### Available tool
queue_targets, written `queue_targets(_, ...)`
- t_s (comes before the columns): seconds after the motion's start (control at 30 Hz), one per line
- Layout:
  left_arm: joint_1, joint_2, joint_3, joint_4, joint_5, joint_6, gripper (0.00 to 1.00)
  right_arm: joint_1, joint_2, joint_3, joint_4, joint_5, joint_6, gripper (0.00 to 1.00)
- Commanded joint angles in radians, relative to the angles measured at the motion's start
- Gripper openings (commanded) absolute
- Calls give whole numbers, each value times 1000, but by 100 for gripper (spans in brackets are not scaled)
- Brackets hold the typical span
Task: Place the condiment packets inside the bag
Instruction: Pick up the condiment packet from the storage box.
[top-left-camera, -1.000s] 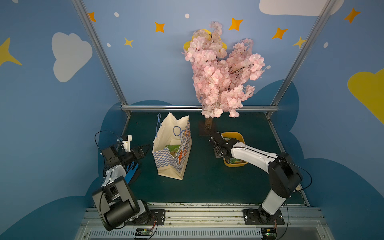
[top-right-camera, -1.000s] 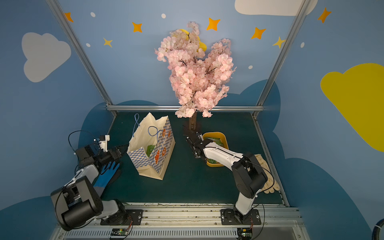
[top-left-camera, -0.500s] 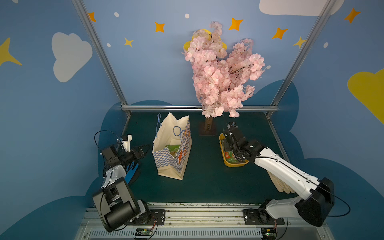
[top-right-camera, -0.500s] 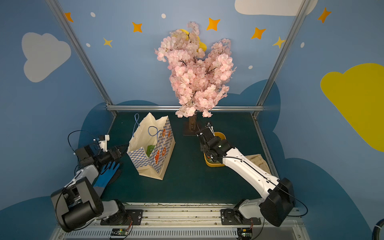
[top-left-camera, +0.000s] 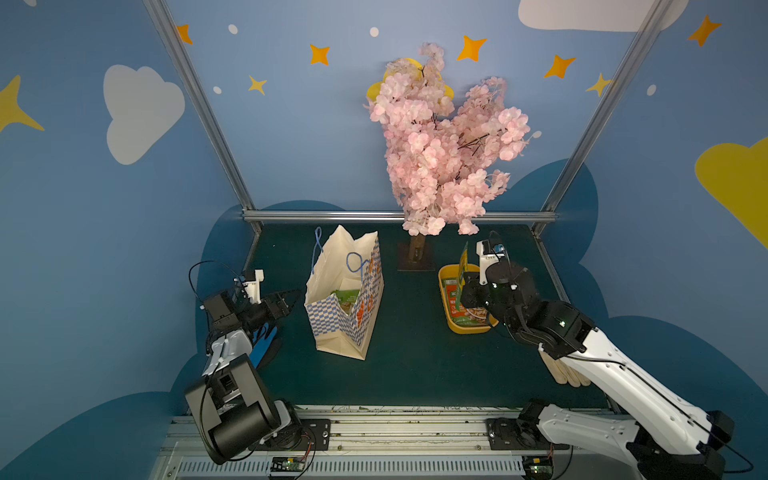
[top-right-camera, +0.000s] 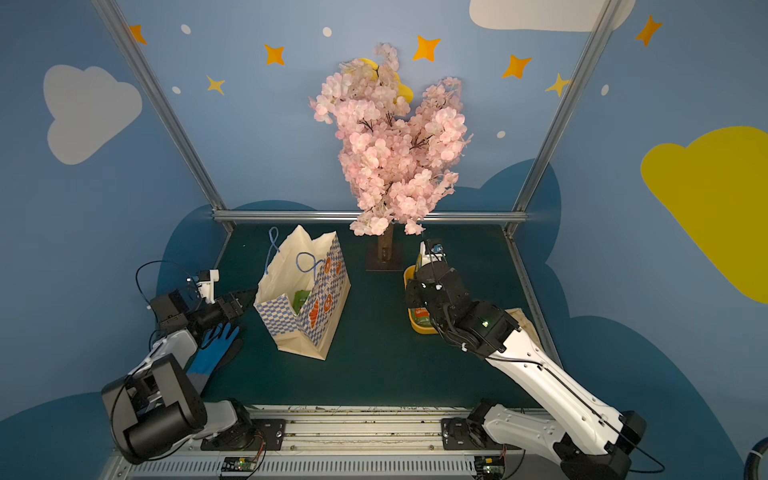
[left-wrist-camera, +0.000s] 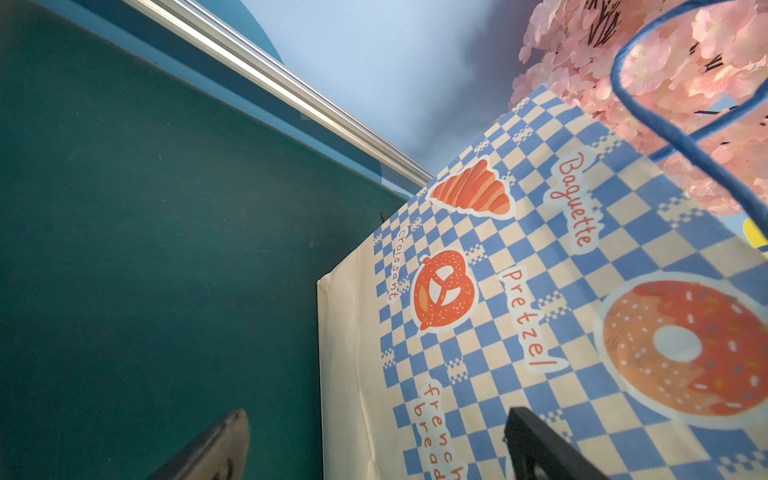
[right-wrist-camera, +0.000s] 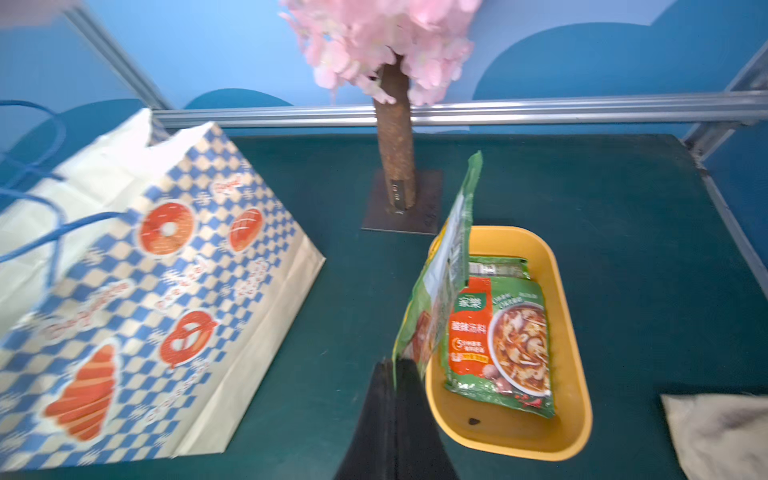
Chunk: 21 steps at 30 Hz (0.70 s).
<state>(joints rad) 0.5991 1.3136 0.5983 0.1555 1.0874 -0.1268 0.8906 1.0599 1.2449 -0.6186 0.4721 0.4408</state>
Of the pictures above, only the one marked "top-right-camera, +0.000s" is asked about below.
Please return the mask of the blue checkered paper bag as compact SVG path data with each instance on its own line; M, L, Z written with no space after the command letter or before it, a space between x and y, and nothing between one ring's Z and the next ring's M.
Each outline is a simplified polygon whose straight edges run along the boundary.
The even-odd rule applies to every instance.
M273 226L268 238L254 307L280 351L324 360L351 287L338 235L297 226L280 240Z

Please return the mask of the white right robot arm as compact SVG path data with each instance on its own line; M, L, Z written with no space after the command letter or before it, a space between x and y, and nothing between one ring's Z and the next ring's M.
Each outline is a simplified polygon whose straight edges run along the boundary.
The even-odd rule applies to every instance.
M470 418L500 445L520 447L558 465L570 479L624 479L645 420L593 396L562 370L523 330L489 301L471 297L444 260L418 269L406 286L406 304L428 311L448 343L473 354L521 386L548 419L484 403Z

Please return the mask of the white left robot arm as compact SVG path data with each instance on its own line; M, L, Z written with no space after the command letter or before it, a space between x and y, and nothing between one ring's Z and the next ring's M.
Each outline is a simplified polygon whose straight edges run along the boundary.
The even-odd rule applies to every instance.
M127 375L101 391L117 450L133 465L159 461L197 439L205 450L247 450L258 445L256 428L234 399L206 402L213 373L240 351L241 317L252 289L190 307L180 291L149 303L159 339Z

